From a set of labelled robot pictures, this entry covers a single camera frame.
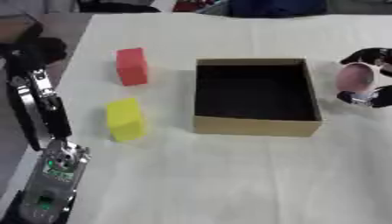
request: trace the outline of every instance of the green led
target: green led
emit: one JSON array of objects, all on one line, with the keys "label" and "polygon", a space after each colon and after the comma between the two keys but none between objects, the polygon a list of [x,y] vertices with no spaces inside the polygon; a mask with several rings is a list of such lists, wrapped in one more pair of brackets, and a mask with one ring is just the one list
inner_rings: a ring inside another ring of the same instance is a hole
[{"label": "green led", "polygon": [[49,208],[51,208],[51,206],[49,204],[42,204],[41,208],[44,210],[49,210]]}]

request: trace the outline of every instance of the white table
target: white table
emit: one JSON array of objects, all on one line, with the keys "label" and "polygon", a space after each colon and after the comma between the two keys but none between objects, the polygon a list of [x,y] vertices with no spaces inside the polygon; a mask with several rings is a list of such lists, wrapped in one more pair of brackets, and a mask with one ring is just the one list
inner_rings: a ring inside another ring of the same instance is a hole
[{"label": "white table", "polygon": [[[392,17],[235,20],[195,14],[95,16],[59,85],[72,140],[91,147],[69,223],[387,224],[392,113],[335,100],[335,61],[392,47]],[[143,47],[150,83],[122,87],[117,49]],[[325,119],[310,138],[190,131],[198,58],[306,57]],[[379,77],[379,85],[389,83]],[[143,139],[115,143],[105,104],[136,97]],[[1,200],[24,186],[28,150]]]}]

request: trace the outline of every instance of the black object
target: black object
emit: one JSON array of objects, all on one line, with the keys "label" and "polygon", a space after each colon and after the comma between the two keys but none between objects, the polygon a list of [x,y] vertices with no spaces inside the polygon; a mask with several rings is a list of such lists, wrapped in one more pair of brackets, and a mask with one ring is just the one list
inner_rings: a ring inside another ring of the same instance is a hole
[{"label": "black object", "polygon": [[343,65],[353,62],[364,62],[369,65],[382,66],[380,73],[392,78],[392,68],[384,64],[392,65],[392,49],[388,48],[365,48],[354,52],[340,63]]},{"label": "black object", "polygon": [[146,5],[133,5],[129,3],[101,3],[100,0],[83,2],[77,0],[80,12],[101,12],[101,13],[144,13],[159,12],[158,9]]},{"label": "black object", "polygon": [[[35,87],[32,87],[32,77],[29,74],[40,69],[45,70],[46,64],[63,59],[67,55],[65,52],[67,46],[64,42],[57,38],[40,38],[39,35],[42,31],[42,24],[36,22],[15,43],[0,45],[0,55],[6,61],[8,100],[15,111],[25,137],[35,151],[41,150],[37,133],[13,82],[15,82],[15,79],[19,79],[19,81],[25,83],[29,87],[35,102],[40,102],[39,93]],[[45,109],[46,105],[36,105],[48,132],[56,138],[70,136],[71,128],[61,99],[53,97],[50,103],[59,109],[50,111]]]},{"label": "black object", "polygon": [[[0,220],[0,224],[32,224],[27,220],[24,220],[20,215],[19,215],[19,207],[20,204],[22,203],[24,197],[24,192],[18,191],[17,195],[15,195],[13,201],[10,203],[10,206],[8,207],[5,216],[3,217],[2,220]],[[66,224],[69,218],[69,214],[71,213],[73,207],[74,207],[74,202],[75,202],[76,196],[73,197],[69,201],[69,210],[68,211],[63,211],[60,215],[59,218],[53,223],[53,224]]]},{"label": "black object", "polygon": [[292,18],[326,13],[325,0],[230,0],[229,16]]},{"label": "black object", "polygon": [[375,90],[378,97],[372,99],[372,107],[379,109],[392,106],[392,86],[378,87]]},{"label": "black object", "polygon": [[[340,63],[343,65],[363,62],[369,65],[381,67],[380,73],[392,78],[392,49],[389,48],[365,48],[354,52],[347,58],[343,59]],[[354,98],[354,93],[343,91],[338,93],[337,98],[346,103],[365,104],[372,108],[385,108],[392,106],[392,86],[378,87],[368,97],[368,99]]]},{"label": "black object", "polygon": [[196,116],[316,121],[303,64],[198,66]]},{"label": "black object", "polygon": [[352,103],[353,102],[353,98],[352,98],[353,95],[354,95],[353,92],[342,91],[342,92],[338,93],[337,97],[338,97],[338,99],[340,99],[343,102]]}]

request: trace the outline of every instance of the open box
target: open box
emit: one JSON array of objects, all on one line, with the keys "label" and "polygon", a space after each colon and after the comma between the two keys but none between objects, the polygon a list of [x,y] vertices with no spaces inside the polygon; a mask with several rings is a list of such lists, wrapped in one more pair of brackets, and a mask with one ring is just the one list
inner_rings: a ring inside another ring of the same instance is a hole
[{"label": "open box", "polygon": [[304,59],[200,59],[200,134],[309,137],[321,125]]}]

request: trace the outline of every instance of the pink cup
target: pink cup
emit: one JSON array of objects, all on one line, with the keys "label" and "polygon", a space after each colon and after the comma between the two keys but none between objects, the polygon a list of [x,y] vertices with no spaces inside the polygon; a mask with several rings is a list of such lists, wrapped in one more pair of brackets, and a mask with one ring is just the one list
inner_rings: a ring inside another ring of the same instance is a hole
[{"label": "pink cup", "polygon": [[339,91],[365,92],[375,80],[372,68],[364,63],[351,63],[343,68],[336,77]]}]

